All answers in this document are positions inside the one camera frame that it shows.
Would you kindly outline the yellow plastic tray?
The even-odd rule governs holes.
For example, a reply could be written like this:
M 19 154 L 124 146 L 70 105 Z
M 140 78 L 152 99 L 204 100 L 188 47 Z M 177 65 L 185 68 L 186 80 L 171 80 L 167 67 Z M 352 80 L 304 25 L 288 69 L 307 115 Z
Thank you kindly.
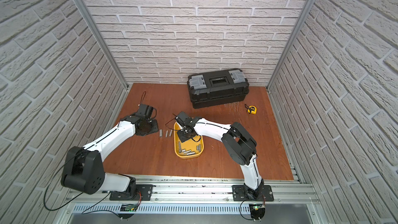
M 190 159 L 200 156 L 204 150 L 204 139 L 203 136 L 195 136 L 193 139 L 182 142 L 177 131 L 181 130 L 181 126 L 175 122 L 173 127 L 174 135 L 174 152 L 181 159 Z

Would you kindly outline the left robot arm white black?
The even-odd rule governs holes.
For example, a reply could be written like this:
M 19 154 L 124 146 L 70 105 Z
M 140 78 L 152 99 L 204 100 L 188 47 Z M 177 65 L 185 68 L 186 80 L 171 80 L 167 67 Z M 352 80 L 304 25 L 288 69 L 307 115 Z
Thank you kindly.
M 137 195 L 136 179 L 106 173 L 103 162 L 124 141 L 134 135 L 146 136 L 159 131 L 157 110 L 140 104 L 136 112 L 127 115 L 108 132 L 83 147 L 74 146 L 66 156 L 61 176 L 63 187 L 92 195 L 98 191 Z

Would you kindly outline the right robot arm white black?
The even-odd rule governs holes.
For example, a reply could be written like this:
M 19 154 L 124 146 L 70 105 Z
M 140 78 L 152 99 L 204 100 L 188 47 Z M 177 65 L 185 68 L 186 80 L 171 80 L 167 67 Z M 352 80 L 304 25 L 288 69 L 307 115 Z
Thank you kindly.
M 264 186 L 257 165 L 257 142 L 240 123 L 220 124 L 202 117 L 192 118 L 185 112 L 180 112 L 175 120 L 180 126 L 177 135 L 181 142 L 195 136 L 206 136 L 222 142 L 233 161 L 241 167 L 244 198 L 257 200 Z

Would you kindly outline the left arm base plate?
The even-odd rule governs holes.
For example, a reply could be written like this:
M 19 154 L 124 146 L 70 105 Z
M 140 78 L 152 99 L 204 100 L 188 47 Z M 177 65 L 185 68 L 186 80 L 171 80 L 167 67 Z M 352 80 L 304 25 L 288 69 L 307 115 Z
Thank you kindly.
M 112 191 L 109 199 L 111 201 L 150 201 L 154 185 L 138 184 L 129 186 L 126 191 Z

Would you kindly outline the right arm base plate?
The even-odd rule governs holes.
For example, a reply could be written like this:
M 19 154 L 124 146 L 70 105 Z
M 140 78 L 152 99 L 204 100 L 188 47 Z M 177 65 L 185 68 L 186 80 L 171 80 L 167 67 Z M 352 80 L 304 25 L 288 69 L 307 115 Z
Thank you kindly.
M 270 185 L 260 185 L 256 190 L 252 190 L 245 185 L 232 186 L 233 200 L 236 202 L 242 201 L 265 201 L 273 202 L 274 195 Z

